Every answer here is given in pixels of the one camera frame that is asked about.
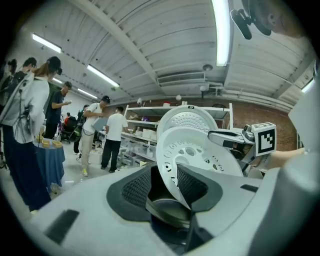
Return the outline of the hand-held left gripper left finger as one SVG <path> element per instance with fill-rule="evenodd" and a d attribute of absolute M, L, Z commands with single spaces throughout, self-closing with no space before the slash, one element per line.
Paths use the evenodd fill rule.
<path fill-rule="evenodd" d="M 173 256 L 146 209 L 151 167 L 135 167 L 72 186 L 36 213 L 31 223 L 64 255 Z"/>

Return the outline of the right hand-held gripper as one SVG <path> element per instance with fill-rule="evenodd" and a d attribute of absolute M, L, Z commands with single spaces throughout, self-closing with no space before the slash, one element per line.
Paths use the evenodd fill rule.
<path fill-rule="evenodd" d="M 207 138 L 212 143 L 228 149 L 237 160 L 240 160 L 242 171 L 251 166 L 256 159 L 260 162 L 255 168 L 264 169 L 271 153 L 277 148 L 276 125 L 270 122 L 246 125 L 241 134 L 212 130 L 208 132 Z"/>

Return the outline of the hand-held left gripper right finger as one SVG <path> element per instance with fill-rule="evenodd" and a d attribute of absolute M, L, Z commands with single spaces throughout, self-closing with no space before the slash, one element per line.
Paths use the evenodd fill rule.
<path fill-rule="evenodd" d="M 247 208 L 262 181 L 178 164 L 177 186 L 191 211 L 184 251 L 206 244 Z"/>

